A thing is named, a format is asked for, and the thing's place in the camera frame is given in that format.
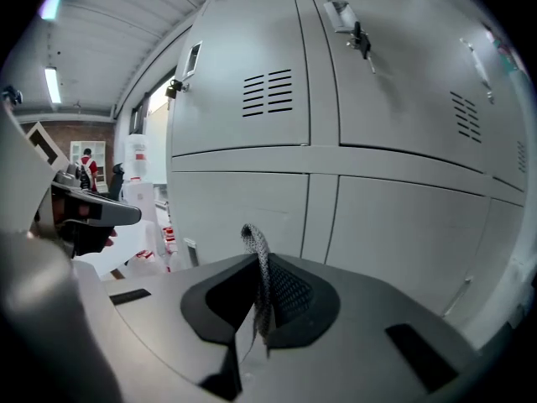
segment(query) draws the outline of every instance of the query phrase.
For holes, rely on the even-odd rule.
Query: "ceiling light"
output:
[[[44,77],[47,80],[47,87],[49,88],[50,100],[53,103],[61,103],[60,89],[58,88],[58,76],[56,75],[56,68],[45,67]]]
[[[56,18],[59,6],[60,0],[45,0],[39,8],[39,16],[42,19],[53,20]]]

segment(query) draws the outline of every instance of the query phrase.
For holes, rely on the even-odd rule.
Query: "white ceiling beam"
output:
[[[115,120],[103,115],[91,115],[84,113],[31,113],[17,116],[15,119],[19,124],[37,123],[43,121],[84,121],[88,123],[115,123]]]

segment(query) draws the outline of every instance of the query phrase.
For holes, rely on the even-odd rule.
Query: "lock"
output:
[[[177,96],[177,92],[187,92],[189,90],[190,84],[177,81],[176,79],[172,79],[169,82],[169,86],[166,88],[165,96],[169,98],[175,98]]]
[[[371,42],[368,34],[362,30],[362,26],[358,21],[354,24],[354,30],[351,33],[351,39],[347,42],[347,46],[359,50],[362,53],[362,58],[369,61],[373,74],[377,73],[371,61]]]

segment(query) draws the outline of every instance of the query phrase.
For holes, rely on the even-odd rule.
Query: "locker door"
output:
[[[487,206],[458,191],[341,176],[326,263],[388,282],[440,314],[464,282]]]
[[[172,155],[307,144],[304,45],[295,0],[211,0],[177,73]]]
[[[513,67],[491,43],[487,30],[477,20],[462,25],[459,35],[472,45],[494,97],[494,103],[487,104],[485,114],[487,173],[525,191],[526,135],[522,109],[509,79]]]
[[[397,149],[482,170],[486,96],[450,20],[429,0],[349,2],[372,43],[373,74],[315,0],[334,61],[341,143]]]
[[[446,315],[446,320],[453,326],[467,325],[496,288],[513,253],[523,212],[522,207],[491,200],[476,258],[466,274],[472,277],[472,283]]]
[[[263,232],[272,252],[300,257],[307,175],[173,172],[168,187],[174,225],[196,244],[200,265],[244,254],[246,223]]]

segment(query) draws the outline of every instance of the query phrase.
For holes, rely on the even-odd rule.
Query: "brick wall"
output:
[[[27,133],[35,123],[21,124]],[[77,140],[104,141],[107,143],[105,160],[107,162],[107,184],[110,186],[113,167],[114,124],[90,123],[82,121],[54,121],[41,123],[49,136],[56,142],[67,159],[70,158],[70,142]]]

